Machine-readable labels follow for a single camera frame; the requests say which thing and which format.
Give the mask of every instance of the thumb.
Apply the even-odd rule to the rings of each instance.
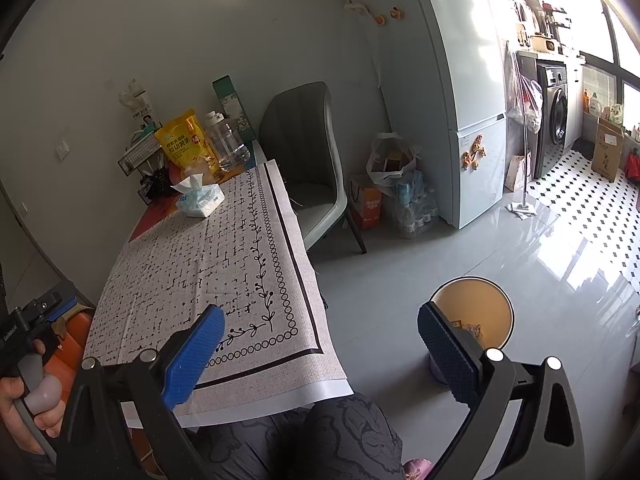
[[[0,379],[0,416],[4,416],[12,407],[14,400],[24,393],[24,383],[20,377]]]

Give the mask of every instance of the light switch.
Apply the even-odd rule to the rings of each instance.
[[[60,160],[62,160],[63,158],[66,157],[66,154],[68,152],[69,152],[69,146],[67,145],[65,139],[62,139],[60,141],[60,144],[56,148],[56,153],[58,154],[58,157],[60,158]]]

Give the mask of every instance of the gray pants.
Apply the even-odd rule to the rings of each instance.
[[[402,441],[361,394],[200,428],[193,444],[224,480],[404,480]]]

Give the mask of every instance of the tissue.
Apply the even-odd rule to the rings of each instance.
[[[172,187],[182,193],[175,205],[187,216],[206,218],[225,199],[218,184],[202,185],[202,174],[188,176]]]

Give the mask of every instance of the yellow snack bag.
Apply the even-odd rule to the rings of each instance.
[[[214,176],[222,170],[211,151],[193,108],[170,121],[154,134],[162,150],[176,166],[183,171],[205,160]]]

